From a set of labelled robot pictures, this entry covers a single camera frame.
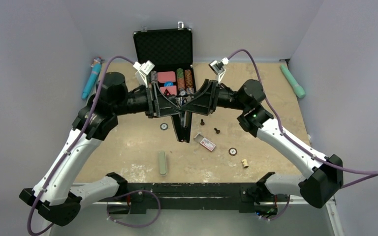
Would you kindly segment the black stapler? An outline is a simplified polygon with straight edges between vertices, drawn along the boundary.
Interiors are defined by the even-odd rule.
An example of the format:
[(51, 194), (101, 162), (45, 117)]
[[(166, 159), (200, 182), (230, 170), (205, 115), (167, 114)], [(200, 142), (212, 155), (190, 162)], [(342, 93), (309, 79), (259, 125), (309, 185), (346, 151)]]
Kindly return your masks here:
[(189, 143), (191, 137), (192, 113), (184, 111), (172, 115), (171, 119), (177, 141)]

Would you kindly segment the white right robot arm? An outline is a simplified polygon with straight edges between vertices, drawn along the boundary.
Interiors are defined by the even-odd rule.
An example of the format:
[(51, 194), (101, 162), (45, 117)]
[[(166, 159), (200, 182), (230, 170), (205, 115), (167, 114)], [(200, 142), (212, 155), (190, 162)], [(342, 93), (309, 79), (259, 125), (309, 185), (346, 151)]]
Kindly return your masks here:
[(241, 110), (237, 120), (242, 129), (272, 146), (300, 171), (299, 176), (267, 174), (258, 182), (259, 198), (268, 200), (277, 194), (293, 195), (302, 197), (315, 208), (322, 208), (343, 186), (342, 159), (312, 149), (283, 128), (261, 105), (266, 95), (260, 81), (249, 79), (233, 91), (215, 80), (206, 80), (200, 90), (189, 97), (181, 110), (199, 115), (209, 115), (217, 107)]

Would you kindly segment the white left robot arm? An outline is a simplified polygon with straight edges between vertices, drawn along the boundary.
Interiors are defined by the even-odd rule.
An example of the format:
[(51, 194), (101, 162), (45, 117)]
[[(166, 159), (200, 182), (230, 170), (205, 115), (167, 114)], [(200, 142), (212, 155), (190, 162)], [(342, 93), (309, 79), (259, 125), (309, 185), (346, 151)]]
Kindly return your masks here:
[(106, 198), (121, 201), (130, 195), (127, 181), (117, 173), (81, 187), (73, 183), (90, 155), (118, 125), (118, 116), (145, 113), (150, 118), (180, 113), (177, 98), (157, 81), (147, 81), (128, 90), (119, 72), (101, 76), (96, 93), (73, 122), (68, 139), (55, 162), (32, 188), (25, 188), (20, 199), (51, 225), (66, 226), (79, 211)]

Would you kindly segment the red white staple box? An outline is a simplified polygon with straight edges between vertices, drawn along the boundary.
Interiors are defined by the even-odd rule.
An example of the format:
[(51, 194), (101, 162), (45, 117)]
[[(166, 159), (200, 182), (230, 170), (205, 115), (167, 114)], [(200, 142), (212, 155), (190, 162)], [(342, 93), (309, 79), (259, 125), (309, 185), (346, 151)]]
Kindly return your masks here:
[(212, 141), (210, 141), (200, 133), (197, 133), (193, 139), (195, 142), (199, 143), (210, 152), (214, 151), (214, 149), (216, 148), (216, 145)]

